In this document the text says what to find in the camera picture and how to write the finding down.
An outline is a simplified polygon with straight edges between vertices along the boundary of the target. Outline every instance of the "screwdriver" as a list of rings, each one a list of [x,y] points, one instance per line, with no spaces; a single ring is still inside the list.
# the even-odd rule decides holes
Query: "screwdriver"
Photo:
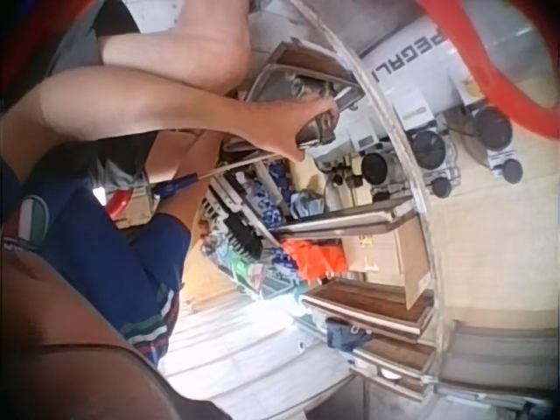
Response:
[[[190,173],[188,175],[185,175],[184,177],[172,179],[170,181],[160,182],[159,184],[154,186],[152,191],[155,195],[159,196],[160,200],[167,200],[172,196],[174,196],[179,191],[184,190],[185,188],[188,188],[189,186],[196,184],[201,179],[215,177],[217,175],[221,175],[224,172],[230,171],[235,168],[239,168],[241,166],[251,165],[255,162],[260,162],[266,159],[277,158],[279,156],[280,155],[278,155],[277,153],[267,152],[257,157],[252,157],[251,159],[243,160],[235,164],[227,164],[220,168],[212,169],[211,171],[205,172],[200,175],[198,173]]]

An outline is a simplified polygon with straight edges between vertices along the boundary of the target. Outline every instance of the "blue screwdriver handle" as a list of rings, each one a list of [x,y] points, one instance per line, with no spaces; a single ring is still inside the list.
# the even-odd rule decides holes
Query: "blue screwdriver handle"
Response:
[[[184,177],[172,179],[171,181],[160,182],[153,188],[153,193],[159,195],[161,200],[169,199],[174,196],[177,191],[183,190],[192,184],[199,182],[199,175],[191,173]]]

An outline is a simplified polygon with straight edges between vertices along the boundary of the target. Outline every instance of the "hand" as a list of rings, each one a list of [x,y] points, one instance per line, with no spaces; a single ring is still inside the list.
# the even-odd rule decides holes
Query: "hand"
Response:
[[[328,112],[336,126],[339,111],[333,98],[308,95],[299,100],[252,102],[252,121],[245,139],[259,149],[272,151],[294,162],[305,154],[296,144],[296,135],[316,116]]]

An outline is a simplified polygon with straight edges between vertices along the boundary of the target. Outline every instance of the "cardboard box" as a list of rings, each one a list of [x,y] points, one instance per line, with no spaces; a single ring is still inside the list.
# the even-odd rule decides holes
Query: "cardboard box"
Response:
[[[370,283],[404,287],[407,309],[430,282],[430,263],[418,216],[387,234],[344,238],[351,271],[367,273]]]
[[[156,206],[157,203],[146,187],[135,188],[130,203],[118,215],[115,224],[119,229],[145,225],[155,213]]]

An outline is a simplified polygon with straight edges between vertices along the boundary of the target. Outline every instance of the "metal shaft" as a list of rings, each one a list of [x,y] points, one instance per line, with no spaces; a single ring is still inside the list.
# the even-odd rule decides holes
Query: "metal shaft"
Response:
[[[208,171],[206,173],[203,173],[202,175],[199,175],[199,179],[215,177],[216,175],[221,175],[222,173],[230,171],[230,170],[235,169],[235,168],[240,168],[242,166],[251,165],[255,162],[261,162],[261,161],[266,160],[266,159],[278,158],[279,156],[280,155],[278,155],[277,153],[266,152],[266,153],[263,153],[260,156],[252,157],[251,159],[242,160],[241,162],[236,162],[234,164],[227,164],[227,165],[222,166],[220,168],[212,169],[211,171]]]

